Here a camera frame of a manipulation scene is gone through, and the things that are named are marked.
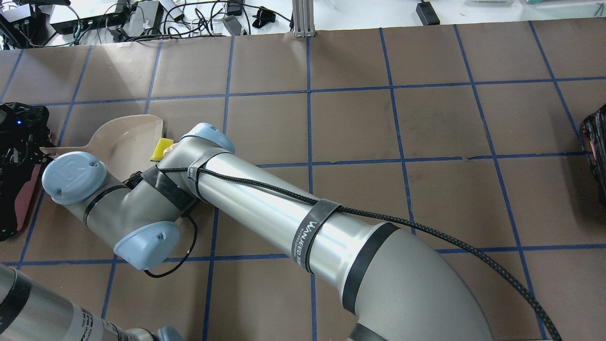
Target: black binder clip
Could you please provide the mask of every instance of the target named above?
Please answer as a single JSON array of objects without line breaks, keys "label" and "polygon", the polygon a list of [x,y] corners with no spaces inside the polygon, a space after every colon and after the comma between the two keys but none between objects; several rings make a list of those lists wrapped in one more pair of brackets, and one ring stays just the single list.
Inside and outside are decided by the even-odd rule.
[{"label": "black binder clip", "polygon": [[259,7],[257,14],[253,15],[253,18],[256,18],[253,22],[253,27],[256,29],[260,29],[261,27],[269,24],[270,22],[276,22],[276,13],[274,13],[270,9],[261,6]]}]

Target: blue tape grid line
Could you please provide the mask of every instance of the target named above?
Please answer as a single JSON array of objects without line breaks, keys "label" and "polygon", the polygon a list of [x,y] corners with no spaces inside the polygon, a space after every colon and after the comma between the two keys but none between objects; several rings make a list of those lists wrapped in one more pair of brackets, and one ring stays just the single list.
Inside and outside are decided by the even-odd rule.
[{"label": "blue tape grid line", "polygon": [[38,198],[38,202],[36,203],[36,210],[34,211],[34,216],[32,217],[32,222],[30,223],[30,229],[27,231],[27,236],[25,238],[25,243],[23,244],[23,249],[21,249],[21,256],[17,263],[17,270],[21,270],[23,266],[23,261],[25,259],[25,253],[27,252],[27,246],[30,244],[30,240],[32,239],[32,233],[34,231],[34,226],[36,226],[36,220],[38,220],[38,213],[40,212],[40,207],[42,206],[42,200],[44,199],[44,190],[40,193],[40,197]]},{"label": "blue tape grid line", "polygon": [[215,250],[217,245],[217,228],[219,226],[219,209],[215,208],[213,219],[213,236],[210,243],[210,257],[208,257],[208,280],[206,282],[206,303],[204,305],[204,321],[202,323],[202,341],[208,340],[208,326],[210,321],[210,301],[213,289],[213,274],[215,273]]},{"label": "blue tape grid line", "polygon": [[[309,193],[313,194],[313,149],[311,131],[311,52],[310,37],[305,37],[305,65],[307,70],[307,186]],[[311,293],[311,339],[318,341],[318,311],[316,309],[316,276],[310,275]]]},{"label": "blue tape grid line", "polygon": [[229,97],[231,91],[231,65],[233,64],[233,46],[235,38],[231,36],[229,47],[229,64],[227,66],[227,83],[225,84],[225,110],[223,111],[223,133],[227,134],[227,114],[229,112]]},{"label": "blue tape grid line", "polygon": [[23,56],[23,51],[25,51],[25,50],[21,50],[19,52],[19,55],[17,56],[17,60],[15,61],[13,70],[10,72],[10,76],[8,77],[8,81],[6,82],[6,86],[4,87],[4,91],[2,91],[2,96],[0,96],[0,102],[2,102],[4,100],[4,96],[6,96],[6,93],[8,92],[8,87],[10,86],[10,83],[13,81],[13,78],[15,77],[15,73],[17,72],[17,66],[19,66],[19,62],[21,61],[21,57]]},{"label": "blue tape grid line", "polygon": [[[389,80],[389,92],[391,96],[391,109],[393,111],[393,122],[396,128],[396,138],[398,139],[398,149],[400,151],[400,162],[402,164],[402,176],[404,178],[404,191],[406,194],[406,205],[408,208],[408,219],[410,221],[415,220],[413,214],[413,203],[410,195],[410,186],[408,182],[408,172],[406,170],[406,156],[404,154],[404,146],[402,143],[402,134],[400,131],[400,120],[398,118],[398,108],[396,107],[396,95],[394,93],[393,78],[391,77],[391,67],[389,65],[389,55],[387,53],[387,46],[385,45],[385,36],[383,35],[383,28],[379,28],[379,36],[381,37],[381,46],[383,47],[383,56],[385,58],[385,68],[387,69],[387,79]],[[410,228],[412,234],[416,235],[416,229]]]},{"label": "blue tape grid line", "polygon": [[[486,133],[486,139],[488,141],[488,146],[490,147],[490,153],[492,155],[492,159],[494,162],[494,168],[496,169],[497,177],[499,178],[499,184],[501,185],[501,192],[503,193],[503,199],[505,200],[505,207],[507,208],[507,214],[509,216],[509,221],[511,224],[511,231],[513,232],[514,239],[516,241],[516,247],[518,249],[518,254],[520,256],[520,262],[522,263],[522,269],[524,270],[524,277],[526,279],[526,284],[528,286],[528,291],[532,296],[534,296],[534,289],[532,285],[532,280],[530,278],[530,272],[528,271],[528,266],[526,264],[526,258],[524,257],[524,250],[522,249],[522,243],[520,241],[520,236],[518,234],[518,227],[516,226],[516,221],[513,216],[513,211],[511,210],[511,204],[509,202],[509,197],[507,195],[507,189],[505,188],[505,182],[503,180],[503,175],[501,174],[501,167],[499,166],[499,160],[496,157],[496,152],[494,151],[494,145],[492,142],[492,138],[490,136],[490,129],[488,128],[488,123],[486,122],[486,117],[484,116],[484,110],[482,109],[482,104],[480,102],[480,97],[478,95],[478,90],[476,88],[476,84],[473,81],[473,74],[471,73],[471,68],[469,66],[469,61],[467,60],[467,55],[465,54],[465,48],[463,46],[463,42],[461,41],[461,36],[459,34],[459,29],[457,25],[453,25],[454,33],[456,35],[457,41],[459,43],[459,47],[461,48],[461,55],[463,56],[463,62],[465,62],[465,68],[467,69],[467,73],[469,75],[469,81],[471,82],[471,89],[473,90],[473,95],[476,99],[476,104],[478,105],[478,111],[480,114],[480,118],[484,125],[484,130]],[[543,339],[547,338],[545,333],[545,328],[541,323],[541,319],[537,314],[535,314],[537,324],[539,330],[541,332],[541,337]]]},{"label": "blue tape grid line", "polygon": [[110,296],[112,294],[113,279],[114,279],[114,275],[116,274],[117,261],[118,261],[118,256],[114,255],[112,261],[110,262],[112,264],[112,268],[110,269],[110,275],[109,275],[109,278],[107,279],[107,289],[105,289],[105,298],[103,299],[103,308],[101,309],[101,318],[102,319],[104,319],[105,316],[107,315],[107,307],[110,304]]},{"label": "blue tape grid line", "polygon": [[82,65],[82,72],[80,72],[80,77],[78,78],[78,83],[76,84],[76,89],[74,90],[74,95],[72,96],[72,101],[70,103],[70,107],[67,110],[67,115],[65,116],[65,120],[63,121],[63,127],[61,128],[61,133],[59,134],[59,140],[57,142],[57,146],[61,146],[63,142],[63,136],[65,135],[65,131],[67,130],[67,123],[70,121],[70,117],[72,116],[72,110],[74,109],[74,105],[76,103],[76,97],[78,96],[78,90],[80,90],[80,85],[82,85],[82,80],[84,79],[84,73],[86,72],[86,67],[88,66],[88,61],[90,60],[90,55],[93,51],[93,46],[88,47],[88,51],[86,53],[86,59],[84,60],[84,65]]},{"label": "blue tape grid line", "polygon": [[158,43],[158,51],[156,52],[156,61],[153,66],[153,71],[151,72],[151,81],[150,88],[147,92],[147,99],[145,100],[145,114],[149,111],[150,108],[150,100],[152,98],[153,85],[156,82],[156,73],[158,72],[158,64],[160,64],[160,53],[162,52],[162,41]]},{"label": "blue tape grid line", "polygon": [[[570,152],[570,153],[543,153],[543,154],[503,154],[495,155],[497,159],[504,158],[545,158],[545,157],[577,157],[586,156],[586,152]],[[404,161],[409,162],[432,162],[432,161],[461,161],[461,160],[486,160],[492,159],[492,155],[478,155],[475,157],[427,157],[427,158],[404,158]],[[335,164],[372,164],[372,163],[398,163],[402,159],[378,159],[378,160],[343,160],[343,161],[316,161],[314,166],[331,166]],[[258,164],[259,168],[276,168],[276,167],[308,167],[308,163],[270,163]]]},{"label": "blue tape grid line", "polygon": [[[534,245],[522,246],[524,251],[561,251],[561,250],[589,250],[606,249],[606,244],[570,244],[570,245]],[[495,248],[479,248],[484,253],[492,252],[517,252],[517,246],[502,246]],[[440,254],[466,254],[463,249],[437,249]],[[215,262],[234,262],[238,260],[276,260],[290,258],[286,254],[255,254],[255,255],[228,255],[215,256]],[[164,263],[177,263],[181,258],[167,258]],[[98,265],[112,264],[113,259],[90,259],[90,260],[29,260],[22,262],[23,266],[52,266],[52,265]],[[189,257],[186,263],[210,262],[210,257]],[[0,262],[6,266],[18,266],[19,262]],[[123,259],[117,259],[116,264],[127,264]]]},{"label": "blue tape grid line", "polygon": [[579,133],[579,129],[576,126],[576,123],[574,123],[574,118],[570,114],[570,110],[568,109],[568,105],[566,105],[566,101],[564,100],[564,96],[562,95],[562,91],[560,90],[560,86],[558,85],[558,81],[556,80],[556,77],[553,74],[553,70],[551,69],[551,65],[549,65],[549,61],[547,60],[547,55],[545,55],[545,51],[543,50],[543,46],[541,45],[541,42],[539,40],[539,36],[536,33],[536,29],[534,29],[534,24],[532,23],[532,21],[529,21],[528,24],[530,25],[530,30],[532,31],[532,34],[534,36],[534,40],[536,41],[536,45],[537,45],[537,47],[539,47],[539,51],[541,52],[541,56],[543,57],[543,61],[545,62],[545,66],[547,66],[547,70],[549,71],[549,75],[551,76],[550,81],[553,82],[553,85],[555,86],[556,91],[558,92],[558,96],[560,97],[560,101],[562,102],[562,106],[564,107],[564,110],[566,111],[566,116],[568,116],[568,120],[570,121],[570,125],[572,125],[572,128],[574,129],[574,133],[576,134],[576,138],[579,140],[579,143],[581,144],[581,146],[583,146],[583,140],[581,139],[581,133]]},{"label": "blue tape grid line", "polygon": [[[523,79],[509,81],[485,81],[475,82],[476,85],[491,85],[491,84],[525,84],[525,83],[552,83],[556,82],[572,82],[572,81],[596,81],[606,80],[606,76],[598,77],[577,77],[577,78],[555,78],[555,79]],[[429,84],[408,84],[394,85],[394,89],[407,88],[423,88],[423,87],[445,87],[445,86],[470,86],[470,82],[463,83],[429,83]],[[191,100],[198,98],[228,98],[242,96],[267,96],[267,95],[291,95],[296,93],[317,93],[317,92],[347,92],[347,91],[366,91],[366,90],[387,90],[390,86],[371,86],[371,87],[345,87],[335,89],[302,89],[302,90],[285,90],[285,91],[266,91],[266,92],[242,92],[242,93],[216,93],[211,95],[188,95],[188,96],[160,96],[148,98],[129,98],[124,100],[99,100],[99,101],[74,101],[74,102],[58,102],[58,103],[39,103],[45,106],[68,106],[71,104],[105,104],[105,103],[128,103],[128,102],[143,102],[143,101],[170,101],[170,100]]]}]

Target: electrical cable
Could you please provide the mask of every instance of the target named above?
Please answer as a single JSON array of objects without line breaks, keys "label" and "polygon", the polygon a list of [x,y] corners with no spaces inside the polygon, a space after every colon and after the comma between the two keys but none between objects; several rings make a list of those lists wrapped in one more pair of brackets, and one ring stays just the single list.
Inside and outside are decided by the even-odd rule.
[{"label": "electrical cable", "polygon": [[[223,4],[234,3],[234,4],[239,4],[239,5],[250,7],[250,8],[256,8],[256,9],[260,8],[259,6],[253,6],[253,5],[248,5],[248,4],[240,4],[239,2],[229,1],[229,0],[190,2],[190,3],[181,4],[181,5],[176,5],[173,8],[171,8],[170,10],[167,10],[166,14],[164,15],[164,20],[166,20],[168,18],[168,16],[170,15],[170,12],[172,12],[174,9],[180,8],[180,7],[189,6],[189,5],[213,4],[213,7],[211,8],[211,16],[212,16],[212,14],[213,14],[212,11],[215,9],[215,5],[218,4],[218,3],[223,3]],[[284,20],[286,20],[286,21],[288,21],[290,23],[290,19],[286,18],[284,15],[282,15],[282,14],[276,12],[276,11],[272,11],[272,12],[275,13],[275,14],[277,14],[278,16],[284,18]],[[211,30],[213,30],[212,21],[210,22],[210,28],[211,28]]]},{"label": "electrical cable", "polygon": [[[168,168],[168,169],[160,169],[160,171],[164,172],[164,173],[186,172],[187,168]],[[212,177],[226,180],[226,181],[231,181],[234,183],[241,183],[241,184],[246,184],[246,185],[251,185],[251,186],[268,189],[270,191],[273,191],[273,192],[276,192],[276,193],[279,193],[282,195],[286,195],[288,197],[291,197],[293,199],[302,201],[302,202],[310,204],[310,205],[315,205],[318,202],[317,199],[310,198],[310,197],[307,197],[305,195],[301,195],[298,193],[294,193],[292,191],[288,191],[286,189],[283,189],[283,188],[280,188],[280,187],[277,187],[277,186],[274,186],[271,184],[267,184],[267,183],[264,183],[261,181],[256,181],[256,180],[251,180],[251,179],[246,179],[246,178],[231,177],[229,175],[219,174],[219,173],[213,172],[212,170],[208,170],[208,169],[204,169],[204,168],[198,169],[198,175],[200,173],[208,174],[208,175],[211,175]],[[405,226],[408,226],[411,228],[415,228],[424,233],[430,234],[434,237],[440,238],[441,240],[447,241],[448,243],[455,245],[455,246],[471,253],[472,255],[476,256],[477,258],[482,260],[484,263],[486,263],[488,266],[490,266],[493,270],[495,270],[512,287],[514,287],[514,289],[518,293],[520,293],[520,295],[526,300],[526,302],[528,302],[528,304],[530,304],[530,306],[533,308],[535,313],[539,316],[539,318],[543,322],[543,325],[545,326],[545,329],[549,332],[549,335],[551,335],[551,338],[553,339],[553,341],[562,341],[562,337],[558,333],[558,330],[556,329],[553,321],[551,320],[549,315],[547,315],[547,312],[545,312],[545,309],[539,304],[539,302],[536,300],[536,298],[532,294],[530,294],[530,291],[528,291],[528,289],[522,283],[520,283],[520,281],[518,279],[516,279],[511,273],[509,273],[499,263],[497,263],[495,260],[490,258],[487,254],[484,254],[482,251],[474,248],[473,246],[465,243],[464,241],[458,240],[457,238],[454,238],[454,237],[452,237],[448,234],[445,234],[443,232],[440,232],[438,230],[432,229],[428,226],[425,226],[425,225],[422,225],[419,223],[415,223],[413,221],[409,221],[406,219],[392,217],[391,215],[362,211],[359,209],[348,208],[345,206],[338,207],[337,210],[335,210],[335,212],[354,214],[354,215],[358,215],[361,217],[374,218],[374,219],[378,219],[378,220],[384,220],[384,221],[390,221],[392,223],[402,224],[402,225],[405,225]]]},{"label": "electrical cable", "polygon": [[179,34],[161,34],[161,35],[143,35],[143,36],[136,36],[136,37],[131,37],[129,39],[126,39],[125,41],[149,41],[149,40],[155,40],[155,39],[162,39],[162,38],[166,38],[166,39],[185,39],[185,38],[197,38],[197,37],[182,37],[182,35],[186,35],[189,33],[193,33],[195,31],[197,31],[198,28],[195,29],[191,29],[187,32],[184,33],[179,33]]},{"label": "electrical cable", "polygon": [[25,38],[25,40],[27,41],[28,44],[30,44],[30,46],[32,47],[60,47],[60,46],[73,46],[73,45],[78,45],[80,43],[80,40],[82,39],[82,35],[84,33],[86,33],[86,31],[88,30],[84,30],[84,32],[82,31],[82,19],[80,18],[80,16],[78,15],[78,13],[76,12],[76,10],[73,9],[72,6],[67,6],[67,8],[69,8],[75,15],[77,18],[77,23],[78,26],[77,28],[74,28],[74,34],[72,37],[72,41],[67,42],[65,44],[61,44],[61,45],[52,45],[52,46],[47,46],[46,44],[48,44],[48,42],[52,39],[52,37],[55,36],[56,32],[47,40],[47,42],[44,45],[36,45],[33,43],[33,41],[30,39],[29,34],[25,34],[21,29],[17,29],[17,31],[19,31],[19,33],[21,33],[21,35]]},{"label": "electrical cable", "polygon": [[196,16],[198,17],[198,19],[200,19],[200,21],[204,25],[204,28],[206,29],[206,32],[208,32],[209,35],[213,35],[212,33],[210,33],[210,30],[208,29],[208,21],[206,20],[206,18],[202,14],[202,12],[200,12],[200,10],[197,7],[195,7],[194,10],[196,12]]},{"label": "electrical cable", "polygon": [[170,29],[173,29],[173,30],[177,31],[177,34],[175,34],[175,35],[179,35],[179,36],[180,36],[180,35],[182,35],[182,34],[179,32],[179,30],[178,30],[178,29],[176,29],[174,26],[169,26],[169,27],[168,27],[168,34],[170,34]]},{"label": "electrical cable", "polygon": [[248,18],[248,14],[246,13],[246,7],[242,6],[242,12],[244,13],[244,17],[246,18],[246,23],[248,24],[248,34],[252,34],[252,30],[250,28],[250,19]]},{"label": "electrical cable", "polygon": [[[137,11],[137,8],[139,8],[139,6],[138,6],[139,3],[140,3],[140,1],[137,1],[134,4],[126,4],[126,6],[130,6],[130,11],[131,12],[129,13],[129,16],[132,16],[133,13],[135,11]],[[96,28],[96,30],[97,30],[97,38],[99,38],[99,44],[103,44],[103,42],[101,41],[101,35],[99,34],[99,29],[101,28],[100,25],[101,25],[101,22],[103,21],[103,17],[105,15],[107,15],[107,12],[109,12],[109,10],[111,10],[112,7],[118,6],[118,5],[119,5],[118,3],[112,4],[108,9],[105,10],[105,12],[103,13],[103,15],[101,15],[101,17],[99,18],[99,21],[97,22],[97,28]],[[143,8],[141,8],[141,13],[143,15],[143,23],[145,24],[145,11],[143,11]],[[110,31],[110,28],[107,26],[108,21],[109,21],[109,17],[105,19],[105,29],[108,30],[108,31]]]},{"label": "electrical cable", "polygon": [[[217,12],[217,14],[213,14],[213,12],[214,12],[214,10],[215,10],[215,6],[216,6],[218,3],[219,3],[218,1],[215,1],[215,2],[213,3],[213,6],[212,6],[212,7],[210,7],[210,30],[213,32],[213,34],[215,34],[215,28],[213,27],[213,21],[214,21],[214,20],[213,20],[213,18],[214,18],[215,16],[217,16],[217,15],[221,14],[221,11],[218,11],[218,12]],[[223,6],[223,14],[224,14],[224,16],[223,16],[223,18],[221,18],[220,20],[215,21],[215,22],[221,22],[221,21],[225,20],[225,17],[227,17],[227,15],[228,15],[226,11],[227,11],[227,10],[225,9],[225,6]]]},{"label": "electrical cable", "polygon": [[78,15],[76,10],[72,6],[67,6],[67,8],[69,8],[76,15],[76,19],[78,19],[78,31],[76,31],[76,34],[74,35],[74,39],[72,40],[72,42],[70,44],[70,46],[72,46],[73,43],[76,42],[76,40],[80,36],[80,33],[82,32],[82,19],[80,19],[80,16]]},{"label": "electrical cable", "polygon": [[149,277],[154,278],[154,279],[160,279],[162,277],[168,276],[168,275],[172,274],[173,272],[177,271],[177,269],[179,269],[181,267],[181,265],[183,265],[183,263],[185,263],[185,261],[189,258],[194,246],[196,246],[196,240],[198,239],[198,225],[196,224],[194,219],[191,217],[192,209],[193,209],[193,207],[190,208],[186,213],[183,214],[183,216],[185,218],[187,218],[190,221],[190,223],[193,225],[193,238],[191,240],[191,246],[187,250],[187,253],[185,253],[185,256],[183,256],[183,258],[181,259],[179,264],[175,265],[175,267],[172,268],[171,270],[168,270],[167,272],[163,272],[162,274],[153,274],[149,270],[144,270],[145,274],[148,275]]}]

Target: yellow sponge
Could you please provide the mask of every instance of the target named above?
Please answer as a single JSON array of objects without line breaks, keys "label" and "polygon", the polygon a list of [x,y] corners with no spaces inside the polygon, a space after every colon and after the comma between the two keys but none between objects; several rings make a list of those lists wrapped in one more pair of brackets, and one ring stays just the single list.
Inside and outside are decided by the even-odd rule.
[{"label": "yellow sponge", "polygon": [[164,158],[164,149],[170,147],[174,143],[169,138],[161,138],[156,145],[156,149],[153,151],[153,155],[150,157],[150,161],[160,161]]}]

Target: dustpan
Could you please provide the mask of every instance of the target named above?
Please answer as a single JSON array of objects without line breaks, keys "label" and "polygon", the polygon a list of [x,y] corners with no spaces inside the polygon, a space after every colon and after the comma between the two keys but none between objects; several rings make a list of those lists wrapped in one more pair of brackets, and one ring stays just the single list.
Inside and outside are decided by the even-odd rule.
[{"label": "dustpan", "polygon": [[93,154],[119,180],[154,165],[150,155],[164,134],[164,121],[154,115],[120,117],[102,125],[83,147],[40,148],[53,158],[69,152]]}]

